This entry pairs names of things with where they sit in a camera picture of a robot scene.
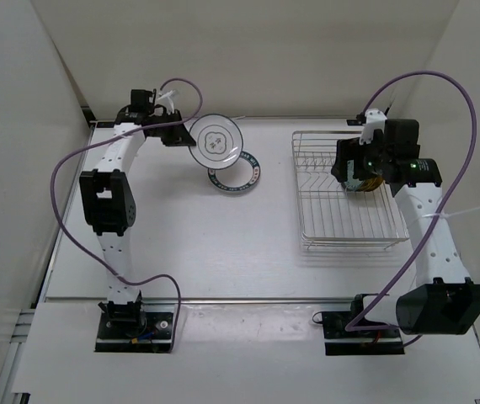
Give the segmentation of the light blue patterned plate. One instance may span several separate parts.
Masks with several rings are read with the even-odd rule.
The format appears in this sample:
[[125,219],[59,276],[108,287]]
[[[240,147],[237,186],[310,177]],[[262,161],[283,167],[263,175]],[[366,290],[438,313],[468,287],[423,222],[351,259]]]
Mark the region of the light blue patterned plate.
[[341,183],[342,188],[347,192],[365,192],[368,181],[354,178],[355,162],[348,160],[346,163],[345,179]]

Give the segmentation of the white plate teal line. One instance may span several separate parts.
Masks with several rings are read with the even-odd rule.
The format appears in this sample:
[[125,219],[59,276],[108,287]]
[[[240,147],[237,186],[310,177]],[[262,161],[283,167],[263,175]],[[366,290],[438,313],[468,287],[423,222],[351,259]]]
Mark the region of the white plate teal line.
[[201,166],[222,170],[236,163],[243,151],[243,134],[237,124],[222,114],[207,114],[198,118],[189,134],[195,146],[191,156]]

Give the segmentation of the orange sunburst white plate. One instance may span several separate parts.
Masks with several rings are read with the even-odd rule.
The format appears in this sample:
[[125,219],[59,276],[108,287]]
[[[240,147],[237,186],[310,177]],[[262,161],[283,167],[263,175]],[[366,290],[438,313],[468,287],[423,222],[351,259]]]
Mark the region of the orange sunburst white plate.
[[210,183],[221,193],[234,197],[247,194],[248,192],[255,189],[258,185],[258,183],[255,182],[233,187],[220,182],[217,178],[211,178]]

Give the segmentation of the dark blue rim plate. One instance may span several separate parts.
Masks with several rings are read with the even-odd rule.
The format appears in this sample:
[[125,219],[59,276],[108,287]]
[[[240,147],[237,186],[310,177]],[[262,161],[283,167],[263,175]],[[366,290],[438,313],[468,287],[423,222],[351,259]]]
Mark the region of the dark blue rim plate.
[[246,183],[258,183],[261,178],[261,166],[253,154],[242,151],[233,165],[219,170],[208,169],[207,177],[209,180],[217,178],[220,182],[233,187]]

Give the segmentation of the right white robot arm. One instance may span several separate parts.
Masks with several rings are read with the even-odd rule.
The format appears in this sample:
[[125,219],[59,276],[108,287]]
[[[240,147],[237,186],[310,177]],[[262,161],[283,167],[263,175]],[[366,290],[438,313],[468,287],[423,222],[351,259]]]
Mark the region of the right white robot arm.
[[416,269],[416,286],[392,297],[392,279],[379,295],[362,295],[351,306],[345,330],[366,337],[398,329],[407,335],[462,335],[480,315],[480,284],[456,251],[443,209],[450,192],[441,188],[435,160],[420,157],[419,122],[383,120],[364,125],[361,135],[337,142],[331,174],[347,190],[380,179],[405,221],[413,252],[399,270]]

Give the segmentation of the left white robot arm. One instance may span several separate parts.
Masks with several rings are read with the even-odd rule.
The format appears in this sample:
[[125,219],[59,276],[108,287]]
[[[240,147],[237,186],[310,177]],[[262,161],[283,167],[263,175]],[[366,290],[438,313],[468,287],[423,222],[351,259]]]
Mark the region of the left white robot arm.
[[195,146],[195,139],[182,123],[181,113],[157,100],[157,90],[133,89],[130,103],[115,119],[119,140],[107,146],[102,159],[79,176],[85,221],[98,238],[108,270],[108,301],[100,306],[105,321],[129,337],[147,327],[141,308],[141,289],[125,281],[133,266],[130,254],[131,228],[136,220],[136,202],[128,173],[139,149],[148,137],[164,146]]

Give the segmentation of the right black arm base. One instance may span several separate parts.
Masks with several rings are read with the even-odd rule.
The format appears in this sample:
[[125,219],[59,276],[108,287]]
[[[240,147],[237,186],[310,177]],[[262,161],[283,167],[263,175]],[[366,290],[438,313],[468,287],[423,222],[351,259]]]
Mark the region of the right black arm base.
[[326,356],[381,356],[404,354],[398,330],[345,330],[353,318],[350,311],[317,311],[312,323],[323,327]]

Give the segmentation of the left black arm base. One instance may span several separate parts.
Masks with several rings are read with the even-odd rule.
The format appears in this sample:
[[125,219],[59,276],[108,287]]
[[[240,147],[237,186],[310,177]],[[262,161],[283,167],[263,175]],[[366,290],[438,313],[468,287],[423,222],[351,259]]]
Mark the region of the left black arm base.
[[141,301],[99,303],[101,315],[94,351],[108,354],[169,354],[174,314],[147,309]]

